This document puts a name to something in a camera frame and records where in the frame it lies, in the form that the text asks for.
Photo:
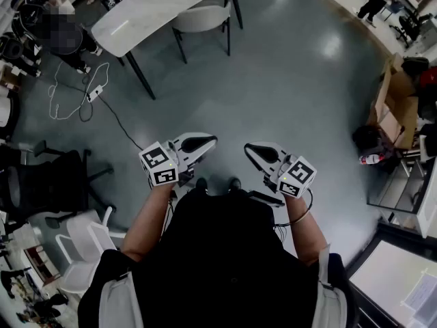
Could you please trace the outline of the black office chair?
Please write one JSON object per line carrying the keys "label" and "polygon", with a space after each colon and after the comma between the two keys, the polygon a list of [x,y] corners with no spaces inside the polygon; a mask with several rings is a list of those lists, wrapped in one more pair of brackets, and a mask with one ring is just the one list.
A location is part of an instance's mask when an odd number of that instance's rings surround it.
{"label": "black office chair", "polygon": [[61,217],[47,217],[50,228],[58,228],[65,221],[89,210],[89,199],[107,209],[91,183],[114,172],[112,166],[89,175],[87,159],[91,150],[82,154],[76,150],[62,152],[48,148],[43,140],[31,153],[38,157],[51,154],[55,158],[37,165],[21,161],[25,149],[0,142],[0,211],[16,222],[27,221],[40,213],[63,213]]}

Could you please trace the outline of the person's left forearm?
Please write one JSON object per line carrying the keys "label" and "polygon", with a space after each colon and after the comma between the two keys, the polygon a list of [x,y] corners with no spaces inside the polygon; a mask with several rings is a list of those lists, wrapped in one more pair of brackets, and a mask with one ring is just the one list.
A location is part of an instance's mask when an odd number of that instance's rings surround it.
{"label": "person's left forearm", "polygon": [[141,261],[158,244],[174,186],[175,183],[153,187],[129,227],[121,252],[135,262]]}

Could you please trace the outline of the person's right forearm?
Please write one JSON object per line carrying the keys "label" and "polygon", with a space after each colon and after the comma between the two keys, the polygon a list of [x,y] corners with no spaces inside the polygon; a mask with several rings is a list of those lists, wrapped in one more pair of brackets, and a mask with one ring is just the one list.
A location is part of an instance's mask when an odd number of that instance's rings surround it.
{"label": "person's right forearm", "polygon": [[303,198],[284,197],[297,257],[310,266],[328,243]]}

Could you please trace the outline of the brown cardboard box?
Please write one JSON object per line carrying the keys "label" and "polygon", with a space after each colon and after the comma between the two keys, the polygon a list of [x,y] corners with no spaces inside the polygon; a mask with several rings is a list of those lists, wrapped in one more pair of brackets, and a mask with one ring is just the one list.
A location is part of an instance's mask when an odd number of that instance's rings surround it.
{"label": "brown cardboard box", "polygon": [[387,59],[367,124],[382,129],[396,148],[409,150],[417,127],[419,100],[411,78],[402,68],[403,62],[397,53]]}

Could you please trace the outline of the red white bottle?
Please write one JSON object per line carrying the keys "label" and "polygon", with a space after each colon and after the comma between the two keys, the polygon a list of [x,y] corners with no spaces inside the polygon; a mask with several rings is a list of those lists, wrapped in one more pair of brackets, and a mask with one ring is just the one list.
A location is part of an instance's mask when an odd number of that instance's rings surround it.
{"label": "red white bottle", "polygon": [[368,154],[361,156],[359,163],[361,165],[375,165],[385,160],[385,158],[384,154]]}

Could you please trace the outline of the grey upholstered chair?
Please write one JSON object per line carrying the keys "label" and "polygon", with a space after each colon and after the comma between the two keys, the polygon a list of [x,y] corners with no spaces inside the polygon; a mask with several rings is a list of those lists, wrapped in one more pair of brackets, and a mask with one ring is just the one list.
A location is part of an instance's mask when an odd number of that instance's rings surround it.
{"label": "grey upholstered chair", "polygon": [[231,7],[230,0],[224,0],[223,5],[213,1],[202,1],[190,9],[180,12],[171,21],[171,30],[185,64],[188,61],[182,47],[184,33],[202,33],[220,27],[223,33],[227,32],[227,55],[231,55]]}

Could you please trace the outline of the red bag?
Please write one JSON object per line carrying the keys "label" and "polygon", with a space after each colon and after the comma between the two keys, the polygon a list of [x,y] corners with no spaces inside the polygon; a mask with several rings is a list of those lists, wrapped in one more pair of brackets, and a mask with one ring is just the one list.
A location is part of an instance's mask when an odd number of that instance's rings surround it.
{"label": "red bag", "polygon": [[419,77],[419,93],[423,96],[437,97],[437,66],[421,73]]}

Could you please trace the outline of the white desk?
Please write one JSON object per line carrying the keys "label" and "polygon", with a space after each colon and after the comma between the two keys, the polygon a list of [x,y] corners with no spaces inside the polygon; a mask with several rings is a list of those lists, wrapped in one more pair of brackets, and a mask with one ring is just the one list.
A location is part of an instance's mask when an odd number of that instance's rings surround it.
{"label": "white desk", "polygon": [[386,241],[351,282],[401,328],[437,328],[437,262]]}

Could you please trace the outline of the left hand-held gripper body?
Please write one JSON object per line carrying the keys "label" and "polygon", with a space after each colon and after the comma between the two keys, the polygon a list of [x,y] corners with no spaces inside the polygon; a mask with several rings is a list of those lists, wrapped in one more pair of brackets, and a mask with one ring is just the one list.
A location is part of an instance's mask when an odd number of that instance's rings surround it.
{"label": "left hand-held gripper body", "polygon": [[153,187],[173,183],[182,187],[194,176],[195,164],[188,169],[180,169],[177,151],[169,147],[169,141],[153,143],[139,153],[139,158]]}

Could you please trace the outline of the person's black top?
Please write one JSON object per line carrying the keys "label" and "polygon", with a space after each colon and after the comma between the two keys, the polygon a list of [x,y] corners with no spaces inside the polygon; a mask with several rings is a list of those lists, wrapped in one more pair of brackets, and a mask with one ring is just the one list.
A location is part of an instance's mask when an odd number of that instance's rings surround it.
{"label": "person's black top", "polygon": [[106,250],[79,303],[79,328],[354,328],[341,256],[312,265],[287,252],[271,207],[241,189],[195,188],[139,262]]}

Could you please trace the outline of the black floor bag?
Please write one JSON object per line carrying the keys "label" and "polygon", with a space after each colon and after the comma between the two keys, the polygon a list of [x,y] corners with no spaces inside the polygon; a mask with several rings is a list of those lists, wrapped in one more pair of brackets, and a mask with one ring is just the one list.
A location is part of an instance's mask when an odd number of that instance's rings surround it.
{"label": "black floor bag", "polygon": [[361,126],[352,133],[352,141],[361,156],[382,154],[384,140],[381,130],[376,126]]}

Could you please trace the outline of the white mesh chair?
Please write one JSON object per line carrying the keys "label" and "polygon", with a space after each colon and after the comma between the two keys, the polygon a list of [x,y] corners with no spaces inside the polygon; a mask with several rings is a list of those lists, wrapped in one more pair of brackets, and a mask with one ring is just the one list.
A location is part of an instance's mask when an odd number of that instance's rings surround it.
{"label": "white mesh chair", "polygon": [[[66,222],[68,235],[58,234],[55,240],[68,261],[68,268],[61,276],[60,288],[76,295],[83,295],[96,272],[100,258],[104,251],[116,249],[107,227],[113,207],[108,207],[101,219],[95,210],[81,213]],[[74,246],[80,260],[73,260],[64,241],[69,241]]]}

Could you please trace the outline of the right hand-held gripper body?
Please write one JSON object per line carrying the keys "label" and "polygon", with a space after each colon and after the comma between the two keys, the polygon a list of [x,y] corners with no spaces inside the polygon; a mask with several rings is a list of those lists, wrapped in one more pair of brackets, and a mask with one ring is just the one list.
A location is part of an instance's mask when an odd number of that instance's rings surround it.
{"label": "right hand-held gripper body", "polygon": [[265,175],[264,184],[274,193],[301,197],[313,182],[317,170],[303,156],[288,154],[278,176]]}

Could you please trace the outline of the grey metal cart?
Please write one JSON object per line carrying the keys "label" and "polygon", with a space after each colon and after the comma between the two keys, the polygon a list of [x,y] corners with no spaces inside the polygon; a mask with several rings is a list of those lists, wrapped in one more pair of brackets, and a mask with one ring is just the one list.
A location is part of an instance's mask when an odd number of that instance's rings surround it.
{"label": "grey metal cart", "polygon": [[401,158],[391,173],[380,172],[372,182],[367,204],[392,213],[416,215],[424,199],[434,160]]}

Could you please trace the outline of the grey marble table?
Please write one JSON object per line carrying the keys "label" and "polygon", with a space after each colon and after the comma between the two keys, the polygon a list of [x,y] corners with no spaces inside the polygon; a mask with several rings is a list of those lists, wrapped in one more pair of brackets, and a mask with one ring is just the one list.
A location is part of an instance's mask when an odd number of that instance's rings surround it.
{"label": "grey marble table", "polygon": [[[122,0],[91,29],[96,42],[116,57],[125,57],[151,99],[155,95],[131,50],[147,37],[171,22],[179,13],[203,0]],[[243,28],[238,0],[231,0],[238,24]]]}

